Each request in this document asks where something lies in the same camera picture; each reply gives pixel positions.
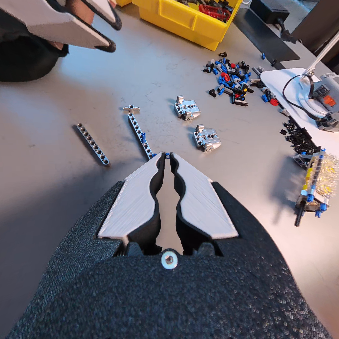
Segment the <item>grey orange toy motor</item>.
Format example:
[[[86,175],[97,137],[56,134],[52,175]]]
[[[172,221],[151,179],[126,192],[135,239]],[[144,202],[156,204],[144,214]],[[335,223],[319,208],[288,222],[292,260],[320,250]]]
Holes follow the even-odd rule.
[[[339,112],[329,112],[321,121],[317,121],[318,129],[327,132],[339,132]]]

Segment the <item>black desk mat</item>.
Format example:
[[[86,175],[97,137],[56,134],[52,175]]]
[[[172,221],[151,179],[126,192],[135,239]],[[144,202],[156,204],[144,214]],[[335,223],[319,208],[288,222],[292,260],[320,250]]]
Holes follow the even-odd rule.
[[[265,23],[251,10],[240,8],[233,23],[256,46],[265,57],[273,62],[300,60],[300,57],[290,49]]]

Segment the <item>pile of black red beams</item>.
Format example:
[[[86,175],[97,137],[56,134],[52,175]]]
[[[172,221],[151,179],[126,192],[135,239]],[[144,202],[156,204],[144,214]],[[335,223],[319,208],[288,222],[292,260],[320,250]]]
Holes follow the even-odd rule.
[[[195,9],[223,23],[227,23],[233,14],[234,8],[226,0],[177,0],[177,2]]]

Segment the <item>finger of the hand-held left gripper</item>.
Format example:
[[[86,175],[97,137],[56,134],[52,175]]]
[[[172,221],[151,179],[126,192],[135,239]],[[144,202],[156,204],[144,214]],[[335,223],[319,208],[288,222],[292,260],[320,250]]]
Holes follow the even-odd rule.
[[[121,30],[122,22],[108,0],[82,0],[84,4],[100,18],[104,19],[115,30]]]
[[[64,1],[1,0],[1,43],[19,36],[114,52],[116,44],[73,14]]]

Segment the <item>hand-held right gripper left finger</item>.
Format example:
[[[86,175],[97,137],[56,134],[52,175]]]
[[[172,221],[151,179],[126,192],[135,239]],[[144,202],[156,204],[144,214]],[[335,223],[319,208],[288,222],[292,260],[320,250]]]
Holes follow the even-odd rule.
[[[161,228],[156,194],[162,187],[166,153],[161,152],[125,178],[99,230],[98,238],[136,242],[142,251],[162,251],[156,245]]]

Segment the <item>silver toy engine block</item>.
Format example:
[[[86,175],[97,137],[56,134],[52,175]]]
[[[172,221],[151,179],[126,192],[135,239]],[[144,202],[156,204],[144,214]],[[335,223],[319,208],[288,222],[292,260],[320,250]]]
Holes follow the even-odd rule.
[[[221,146],[221,141],[216,130],[206,128],[202,124],[196,126],[195,132],[193,133],[193,140],[196,147],[204,152],[213,151]]]
[[[184,96],[178,96],[174,105],[174,112],[184,121],[193,120],[201,114],[194,100],[186,100]]]

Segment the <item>black power adapter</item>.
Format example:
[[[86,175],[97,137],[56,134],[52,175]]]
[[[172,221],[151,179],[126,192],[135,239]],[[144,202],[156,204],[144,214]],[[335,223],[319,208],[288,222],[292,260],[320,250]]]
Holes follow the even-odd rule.
[[[290,14],[278,0],[252,0],[250,9],[267,24],[284,23]]]

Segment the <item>long grey toy beam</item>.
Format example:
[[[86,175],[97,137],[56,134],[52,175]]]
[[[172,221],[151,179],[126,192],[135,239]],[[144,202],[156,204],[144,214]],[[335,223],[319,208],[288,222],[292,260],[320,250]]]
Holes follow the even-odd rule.
[[[94,154],[99,159],[100,163],[102,163],[106,167],[110,166],[111,163],[110,163],[109,159],[103,153],[103,151],[98,146],[96,141],[93,139],[92,135],[88,132],[86,127],[81,123],[76,124],[76,127],[77,127],[79,133],[84,138],[85,143],[91,148],[91,150],[94,152]]]
[[[143,144],[141,142],[140,135],[141,135],[141,133],[143,133],[143,131],[141,130],[136,118],[134,117],[134,115],[132,113],[128,113],[128,118],[129,118],[130,125],[132,126],[132,129],[134,130],[134,133],[137,137],[137,140],[140,143],[143,151],[146,154],[147,159],[148,160],[152,159],[153,158],[152,157],[153,152],[152,152],[150,146],[148,145],[147,140],[146,140],[145,144]]]

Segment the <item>white wooden book stand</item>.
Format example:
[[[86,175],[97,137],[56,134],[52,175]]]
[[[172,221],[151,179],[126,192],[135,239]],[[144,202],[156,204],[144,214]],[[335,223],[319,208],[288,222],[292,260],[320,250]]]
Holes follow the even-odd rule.
[[[276,95],[286,114],[290,116],[300,128],[305,128],[316,146],[322,146],[327,152],[339,155],[338,132],[328,132],[318,129],[316,122],[321,121],[327,113],[323,104],[312,99],[314,83],[320,81],[314,75],[316,65],[338,42],[337,33],[330,43],[307,68],[293,68],[265,71],[261,75],[264,84]]]

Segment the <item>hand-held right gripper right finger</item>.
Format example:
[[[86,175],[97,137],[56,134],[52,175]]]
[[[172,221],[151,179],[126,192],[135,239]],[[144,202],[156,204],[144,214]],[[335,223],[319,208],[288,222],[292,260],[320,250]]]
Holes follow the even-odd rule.
[[[239,236],[214,188],[215,182],[175,153],[170,154],[176,206],[176,232],[184,254],[191,255],[204,242]]]

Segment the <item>pile of black pins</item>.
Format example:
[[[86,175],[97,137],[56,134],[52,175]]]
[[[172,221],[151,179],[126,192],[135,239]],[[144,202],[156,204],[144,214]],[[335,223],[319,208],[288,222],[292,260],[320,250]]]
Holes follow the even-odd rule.
[[[283,126],[284,128],[280,133],[285,137],[286,141],[292,144],[291,147],[297,154],[312,155],[321,150],[320,146],[314,144],[308,131],[295,124],[292,118],[288,122],[284,122]]]

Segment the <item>dark object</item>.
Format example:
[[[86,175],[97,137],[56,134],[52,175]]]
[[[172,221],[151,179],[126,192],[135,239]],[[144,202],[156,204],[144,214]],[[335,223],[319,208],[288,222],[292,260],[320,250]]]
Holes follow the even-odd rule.
[[[0,81],[28,82],[42,78],[68,53],[68,44],[59,49],[31,33],[1,30]]]

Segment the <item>yellow bin with black beams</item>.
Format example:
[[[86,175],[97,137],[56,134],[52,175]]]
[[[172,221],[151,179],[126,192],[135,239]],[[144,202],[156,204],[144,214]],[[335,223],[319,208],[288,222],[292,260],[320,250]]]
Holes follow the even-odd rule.
[[[234,8],[230,19],[223,23],[195,9],[172,0],[133,0],[139,7],[140,18],[160,28],[181,36],[211,51],[218,44],[230,27],[241,0],[229,1]]]

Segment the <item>pile of mixed toy pins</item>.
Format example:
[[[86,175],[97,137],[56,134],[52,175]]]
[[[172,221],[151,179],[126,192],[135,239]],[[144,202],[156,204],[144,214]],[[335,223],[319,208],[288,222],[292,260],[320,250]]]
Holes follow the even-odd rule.
[[[262,66],[251,67],[245,61],[232,63],[227,58],[227,53],[219,54],[218,60],[210,60],[202,69],[204,73],[214,74],[217,87],[208,91],[213,98],[218,96],[229,96],[233,105],[247,107],[247,95],[254,93],[254,89],[259,90],[260,98],[272,106],[279,106],[279,101],[272,90],[267,87],[261,79],[265,69]]]

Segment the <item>grey battery box with motor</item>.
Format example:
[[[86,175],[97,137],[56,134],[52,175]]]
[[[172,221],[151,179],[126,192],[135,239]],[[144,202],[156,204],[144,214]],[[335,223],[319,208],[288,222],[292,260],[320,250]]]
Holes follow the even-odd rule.
[[[320,101],[327,110],[338,112],[339,75],[335,73],[321,75],[320,81],[314,83],[314,90],[311,98]]]

